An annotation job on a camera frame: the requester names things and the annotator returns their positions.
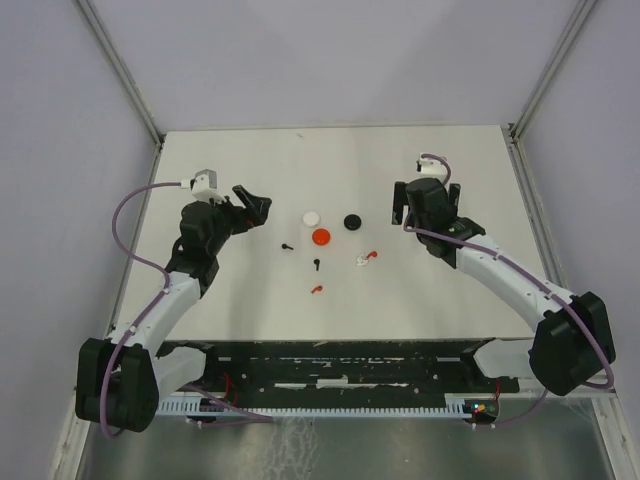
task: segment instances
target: white cable channel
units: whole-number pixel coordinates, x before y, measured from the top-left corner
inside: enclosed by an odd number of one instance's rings
[[[201,396],[176,393],[158,405],[158,416],[237,417],[235,412],[201,411]],[[471,418],[464,413],[464,399],[446,398],[443,408],[252,408],[249,412],[270,417],[313,418]]]

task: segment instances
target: red wire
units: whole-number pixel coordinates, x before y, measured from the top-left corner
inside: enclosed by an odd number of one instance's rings
[[[493,400],[500,398],[500,379],[496,378],[496,394],[493,396]]]
[[[236,384],[231,381],[231,377],[228,373],[225,373],[221,378],[223,378],[225,381],[223,401],[227,401],[227,399],[229,398],[229,389],[230,387],[233,387],[233,402],[231,402],[231,406],[235,406],[236,402],[238,401],[238,387],[236,387]]]

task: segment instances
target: black cap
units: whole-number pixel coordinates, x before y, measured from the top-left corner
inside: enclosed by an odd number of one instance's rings
[[[362,220],[355,213],[351,213],[344,217],[344,226],[347,230],[357,230],[362,226]]]

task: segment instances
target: metal floor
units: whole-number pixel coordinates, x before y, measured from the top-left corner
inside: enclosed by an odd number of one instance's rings
[[[504,418],[530,405],[502,400]],[[614,480],[591,402],[549,400],[503,429],[459,420],[282,419],[198,430],[157,417],[106,440],[92,427],[77,480]]]

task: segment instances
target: black base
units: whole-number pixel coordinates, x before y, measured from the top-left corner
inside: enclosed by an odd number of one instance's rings
[[[165,342],[207,355],[197,385],[225,391],[227,374],[244,408],[410,408],[445,406],[445,393],[494,393],[495,379],[471,372],[460,361],[477,341],[418,342]],[[316,388],[318,379],[343,379],[374,388]],[[302,389],[277,383],[306,385]],[[518,392],[515,379],[501,378],[502,392]]]

